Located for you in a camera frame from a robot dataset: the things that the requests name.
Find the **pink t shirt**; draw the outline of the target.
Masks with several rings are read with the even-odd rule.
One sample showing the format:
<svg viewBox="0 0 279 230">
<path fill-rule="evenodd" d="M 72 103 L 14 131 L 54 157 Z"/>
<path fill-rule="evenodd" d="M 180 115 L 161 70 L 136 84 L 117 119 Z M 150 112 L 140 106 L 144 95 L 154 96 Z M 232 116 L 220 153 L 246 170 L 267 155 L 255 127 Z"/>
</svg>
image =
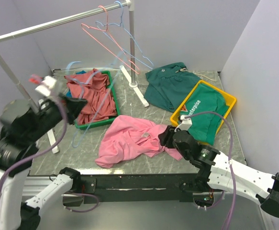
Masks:
<svg viewBox="0 0 279 230">
<path fill-rule="evenodd" d="M 156 124 L 150 120 L 120 115 L 110 125 L 100 142 L 96 164 L 102 168 L 111 168 L 122 161 L 130 161 L 140 155 L 150 158 L 166 152 L 176 160 L 182 156 L 176 149 L 161 146 L 158 135 L 167 125 Z"/>
</svg>

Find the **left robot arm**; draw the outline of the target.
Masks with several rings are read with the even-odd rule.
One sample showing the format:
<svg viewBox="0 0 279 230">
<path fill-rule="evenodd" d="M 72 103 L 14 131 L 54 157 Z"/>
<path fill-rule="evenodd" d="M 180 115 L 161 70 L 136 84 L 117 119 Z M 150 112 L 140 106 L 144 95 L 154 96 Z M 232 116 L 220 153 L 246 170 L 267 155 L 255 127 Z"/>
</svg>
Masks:
<svg viewBox="0 0 279 230">
<path fill-rule="evenodd" d="M 58 96 L 46 100 L 45 107 L 37 112 L 24 99 L 5 106 L 0 116 L 0 230 L 36 229 L 45 207 L 64 192 L 81 188 L 79 172 L 64 169 L 37 198 L 22 201 L 32 161 L 43 154 L 37 140 L 61 121 L 73 124 L 86 104 L 84 99 Z"/>
</svg>

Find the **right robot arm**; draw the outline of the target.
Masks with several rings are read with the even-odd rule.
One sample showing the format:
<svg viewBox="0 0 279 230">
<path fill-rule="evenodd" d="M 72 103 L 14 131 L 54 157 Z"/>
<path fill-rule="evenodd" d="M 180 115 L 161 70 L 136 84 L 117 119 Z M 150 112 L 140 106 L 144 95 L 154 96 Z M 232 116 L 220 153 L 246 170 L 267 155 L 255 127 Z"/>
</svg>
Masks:
<svg viewBox="0 0 279 230">
<path fill-rule="evenodd" d="M 173 126 L 168 126 L 158 138 L 161 146 L 177 150 L 199 169 L 194 179 L 182 188 L 199 193 L 208 189 L 236 193 L 279 218 L 279 172 L 269 174 L 230 160 L 223 152 L 199 144 L 188 131 L 176 131 Z"/>
</svg>

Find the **teal cloth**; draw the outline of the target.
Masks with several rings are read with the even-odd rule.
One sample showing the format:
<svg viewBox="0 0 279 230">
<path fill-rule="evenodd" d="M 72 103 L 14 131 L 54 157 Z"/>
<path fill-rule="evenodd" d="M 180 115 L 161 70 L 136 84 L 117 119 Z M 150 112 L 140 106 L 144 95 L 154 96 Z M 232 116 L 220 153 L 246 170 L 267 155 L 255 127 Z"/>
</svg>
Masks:
<svg viewBox="0 0 279 230">
<path fill-rule="evenodd" d="M 79 72 L 76 72 L 77 75 L 78 75 L 78 74 L 85 74 L 85 73 L 86 73 L 86 71 L 84 71 L 84 70 L 79 71 Z M 71 91 L 70 91 L 70 90 L 68 90 L 68 92 L 66 93 L 66 96 L 67 96 L 67 97 L 72 97 L 72 94 L 71 94 Z"/>
</svg>

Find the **dark green garment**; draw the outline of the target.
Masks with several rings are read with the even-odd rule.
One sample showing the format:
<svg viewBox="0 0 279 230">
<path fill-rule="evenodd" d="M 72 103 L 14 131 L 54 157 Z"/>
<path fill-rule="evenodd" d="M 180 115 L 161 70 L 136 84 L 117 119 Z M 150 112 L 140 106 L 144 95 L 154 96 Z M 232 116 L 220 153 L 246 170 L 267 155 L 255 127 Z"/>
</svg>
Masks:
<svg viewBox="0 0 279 230">
<path fill-rule="evenodd" d="M 185 68 L 184 63 L 177 62 L 147 72 L 149 85 L 144 98 L 158 108 L 174 112 L 201 80 L 194 73 L 181 71 Z"/>
</svg>

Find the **black base bar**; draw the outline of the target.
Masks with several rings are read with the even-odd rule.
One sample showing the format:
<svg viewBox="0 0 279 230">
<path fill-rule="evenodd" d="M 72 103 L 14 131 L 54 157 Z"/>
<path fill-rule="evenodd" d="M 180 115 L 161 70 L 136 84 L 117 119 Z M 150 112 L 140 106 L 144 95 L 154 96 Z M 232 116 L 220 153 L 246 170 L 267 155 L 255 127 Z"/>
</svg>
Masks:
<svg viewBox="0 0 279 230">
<path fill-rule="evenodd" d="M 72 192 L 95 195 L 100 202 L 192 202 L 195 194 L 217 191 L 195 173 L 81 175 Z"/>
</svg>

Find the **yellow plastic tray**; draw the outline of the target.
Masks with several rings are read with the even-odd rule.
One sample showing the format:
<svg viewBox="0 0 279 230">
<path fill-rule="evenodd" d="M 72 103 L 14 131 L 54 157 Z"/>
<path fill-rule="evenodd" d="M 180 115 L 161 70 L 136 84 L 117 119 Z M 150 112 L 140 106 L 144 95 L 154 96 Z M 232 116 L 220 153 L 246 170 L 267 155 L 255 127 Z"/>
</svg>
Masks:
<svg viewBox="0 0 279 230">
<path fill-rule="evenodd" d="M 231 109 L 233 108 L 233 106 L 235 105 L 237 99 L 226 93 L 225 91 L 215 87 L 214 85 L 204 81 L 204 80 L 200 80 L 198 81 L 198 83 L 194 86 L 194 88 L 189 92 L 189 94 L 186 96 L 186 98 L 183 100 L 183 102 L 178 106 L 178 108 L 176 109 L 176 111 L 172 114 L 172 116 L 170 117 L 170 121 L 171 121 L 171 125 L 174 127 L 177 127 L 179 124 L 179 113 L 182 109 L 182 107 L 184 106 L 185 102 L 190 98 L 190 96 L 194 93 L 194 91 L 196 90 L 196 88 L 200 85 L 200 84 L 204 84 L 209 86 L 210 88 L 213 88 L 214 90 L 216 90 L 218 93 L 220 93 L 223 98 L 225 99 L 226 105 L 228 106 L 228 109 L 226 111 L 226 113 L 224 114 L 224 118 L 226 119 L 231 111 Z"/>
</svg>

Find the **white clothes rack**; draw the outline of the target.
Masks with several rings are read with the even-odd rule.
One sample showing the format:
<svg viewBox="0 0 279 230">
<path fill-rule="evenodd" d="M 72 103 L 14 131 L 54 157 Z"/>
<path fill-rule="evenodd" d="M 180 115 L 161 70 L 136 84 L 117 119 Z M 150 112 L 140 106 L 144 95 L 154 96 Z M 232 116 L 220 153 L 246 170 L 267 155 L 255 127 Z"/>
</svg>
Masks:
<svg viewBox="0 0 279 230">
<path fill-rule="evenodd" d="M 64 18 L 60 18 L 57 20 L 53 20 L 53 21 L 49 21 L 46 23 L 42 23 L 39 25 L 35 25 L 35 26 L 31 26 L 28 28 L 24 28 L 18 31 L 14 31 L 14 32 L 10 32 L 8 34 L 5 35 L 0 35 L 0 42 L 3 41 L 7 41 L 10 39 L 14 39 L 17 37 L 21 37 L 21 36 L 25 36 L 25 35 L 29 35 L 29 34 L 33 34 L 42 30 L 46 30 L 52 27 L 56 27 L 56 26 L 60 26 L 66 23 L 70 23 L 79 19 L 83 19 L 86 17 L 90 17 L 96 14 L 102 13 L 101 8 L 95 8 L 93 10 L 89 10 L 89 11 L 85 11 L 82 13 L 78 13 L 78 14 L 74 14 L 68 17 L 64 17 Z M 30 106 L 32 107 L 33 111 L 37 112 L 38 111 L 38 106 L 36 105 L 36 103 L 33 101 L 33 99 L 31 98 L 31 96 L 29 95 L 29 93 L 26 91 L 26 89 L 23 87 L 23 85 L 20 83 L 20 81 L 17 79 L 17 77 L 15 76 L 15 74 L 13 73 L 13 71 L 10 69 L 10 67 L 7 65 L 7 63 L 4 61 L 4 59 L 1 57 L 0 55 L 0 66 L 1 68 L 5 71 L 5 73 L 8 75 L 8 77 L 12 80 L 12 82 L 15 84 L 15 86 L 17 87 L 17 89 L 19 90 L 19 92 L 23 95 L 23 97 L 28 100 Z M 124 74 L 124 76 L 127 78 L 128 82 L 129 82 L 129 86 L 131 88 L 133 88 L 133 90 L 135 91 L 135 93 L 137 94 L 138 98 L 140 99 L 140 101 L 142 102 L 142 104 L 144 105 L 144 107 L 148 107 L 149 103 L 148 101 L 144 98 L 143 94 L 141 93 L 141 91 L 138 88 L 138 84 L 135 80 L 135 75 L 136 73 L 132 73 L 129 74 L 127 72 L 127 70 L 125 69 L 125 67 L 120 66 L 120 70 L 122 71 L 122 73 Z"/>
</svg>

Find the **aluminium rail frame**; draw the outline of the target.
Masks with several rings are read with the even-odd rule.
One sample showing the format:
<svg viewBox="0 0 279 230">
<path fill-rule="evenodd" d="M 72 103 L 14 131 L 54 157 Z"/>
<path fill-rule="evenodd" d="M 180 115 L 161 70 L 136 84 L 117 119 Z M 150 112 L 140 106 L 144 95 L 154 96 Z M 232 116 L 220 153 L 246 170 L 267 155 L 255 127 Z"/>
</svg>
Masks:
<svg viewBox="0 0 279 230">
<path fill-rule="evenodd" d="M 24 183 L 23 193 L 39 193 L 50 185 L 54 179 L 56 179 L 56 176 L 28 176 Z"/>
</svg>

